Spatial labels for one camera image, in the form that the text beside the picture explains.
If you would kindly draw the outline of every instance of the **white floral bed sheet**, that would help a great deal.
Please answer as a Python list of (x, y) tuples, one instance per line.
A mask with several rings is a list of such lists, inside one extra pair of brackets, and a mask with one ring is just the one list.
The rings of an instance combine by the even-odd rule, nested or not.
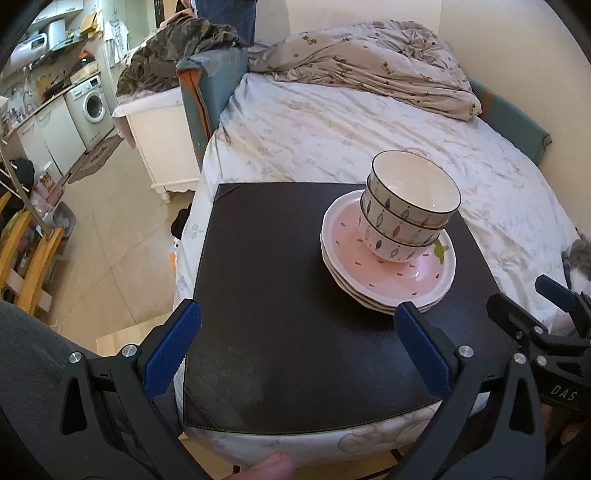
[[(578, 235), (539, 169), (509, 141), (479, 118), (458, 121), (372, 93), (280, 83), (255, 73), (243, 77), (207, 146), (202, 179), (177, 250), (177, 301), (193, 296), (220, 183), (363, 183), (374, 155), (388, 149), (429, 158), (454, 178), (462, 192), (460, 213), (500, 289), (551, 327), (557, 309), (535, 292), (534, 281), (547, 274), (566, 284), (561, 252)], [(179, 412), (183, 367), (175, 377)], [(437, 406), (308, 435), (185, 430), (233, 463), (250, 465), (283, 450), (306, 465), (350, 460), (413, 442)]]

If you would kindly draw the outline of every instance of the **metal bolt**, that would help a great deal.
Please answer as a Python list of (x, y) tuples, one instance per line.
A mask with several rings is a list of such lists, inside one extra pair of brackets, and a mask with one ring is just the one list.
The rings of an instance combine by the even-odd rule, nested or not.
[(138, 352), (138, 348), (135, 345), (125, 345), (121, 350), (123, 356), (134, 356)]
[(460, 348), (457, 349), (457, 351), (464, 358), (471, 358), (474, 356), (474, 349), (468, 345), (462, 345)]
[(82, 360), (82, 354), (80, 352), (74, 352), (70, 355), (71, 364), (77, 364), (80, 360)]
[(525, 355), (519, 352), (513, 355), (513, 360), (515, 360), (515, 362), (517, 362), (520, 365), (523, 365), (525, 362), (527, 362), (527, 358), (525, 357)]

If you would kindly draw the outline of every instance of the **stack of plates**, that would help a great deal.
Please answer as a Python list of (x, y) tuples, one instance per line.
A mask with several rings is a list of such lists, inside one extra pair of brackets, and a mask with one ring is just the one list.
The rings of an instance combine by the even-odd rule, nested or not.
[(335, 282), (361, 305), (393, 314), (404, 301), (425, 312), (452, 286), (456, 254), (446, 231), (439, 242), (406, 263), (388, 262), (374, 255), (358, 233), (363, 190), (335, 200), (326, 210), (320, 245), (322, 258)]

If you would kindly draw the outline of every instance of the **gray and white cat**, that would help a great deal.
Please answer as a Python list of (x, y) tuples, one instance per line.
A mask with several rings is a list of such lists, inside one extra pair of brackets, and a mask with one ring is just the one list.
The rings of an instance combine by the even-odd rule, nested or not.
[(591, 241), (582, 234), (580, 237), (562, 252), (566, 284), (576, 293), (581, 293), (591, 281)]

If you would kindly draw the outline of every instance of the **white bowl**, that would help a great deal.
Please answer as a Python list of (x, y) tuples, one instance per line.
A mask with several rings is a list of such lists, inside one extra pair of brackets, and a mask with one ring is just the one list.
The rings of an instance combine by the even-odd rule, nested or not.
[(386, 210), (430, 229), (445, 227), (462, 201), (456, 183), (441, 167), (402, 151), (374, 157), (368, 187)]
[(369, 223), (361, 210), (361, 206), (359, 206), (358, 232), (363, 243), (365, 243), (375, 255), (388, 262), (408, 262), (431, 247), (431, 245), (425, 245), (424, 247), (410, 247), (394, 240), (390, 240), (387, 236), (378, 232), (375, 227)]
[(376, 229), (390, 240), (410, 247), (431, 245), (439, 237), (443, 228), (429, 229), (408, 223), (386, 210), (366, 186), (361, 196), (361, 209), (365, 217)]

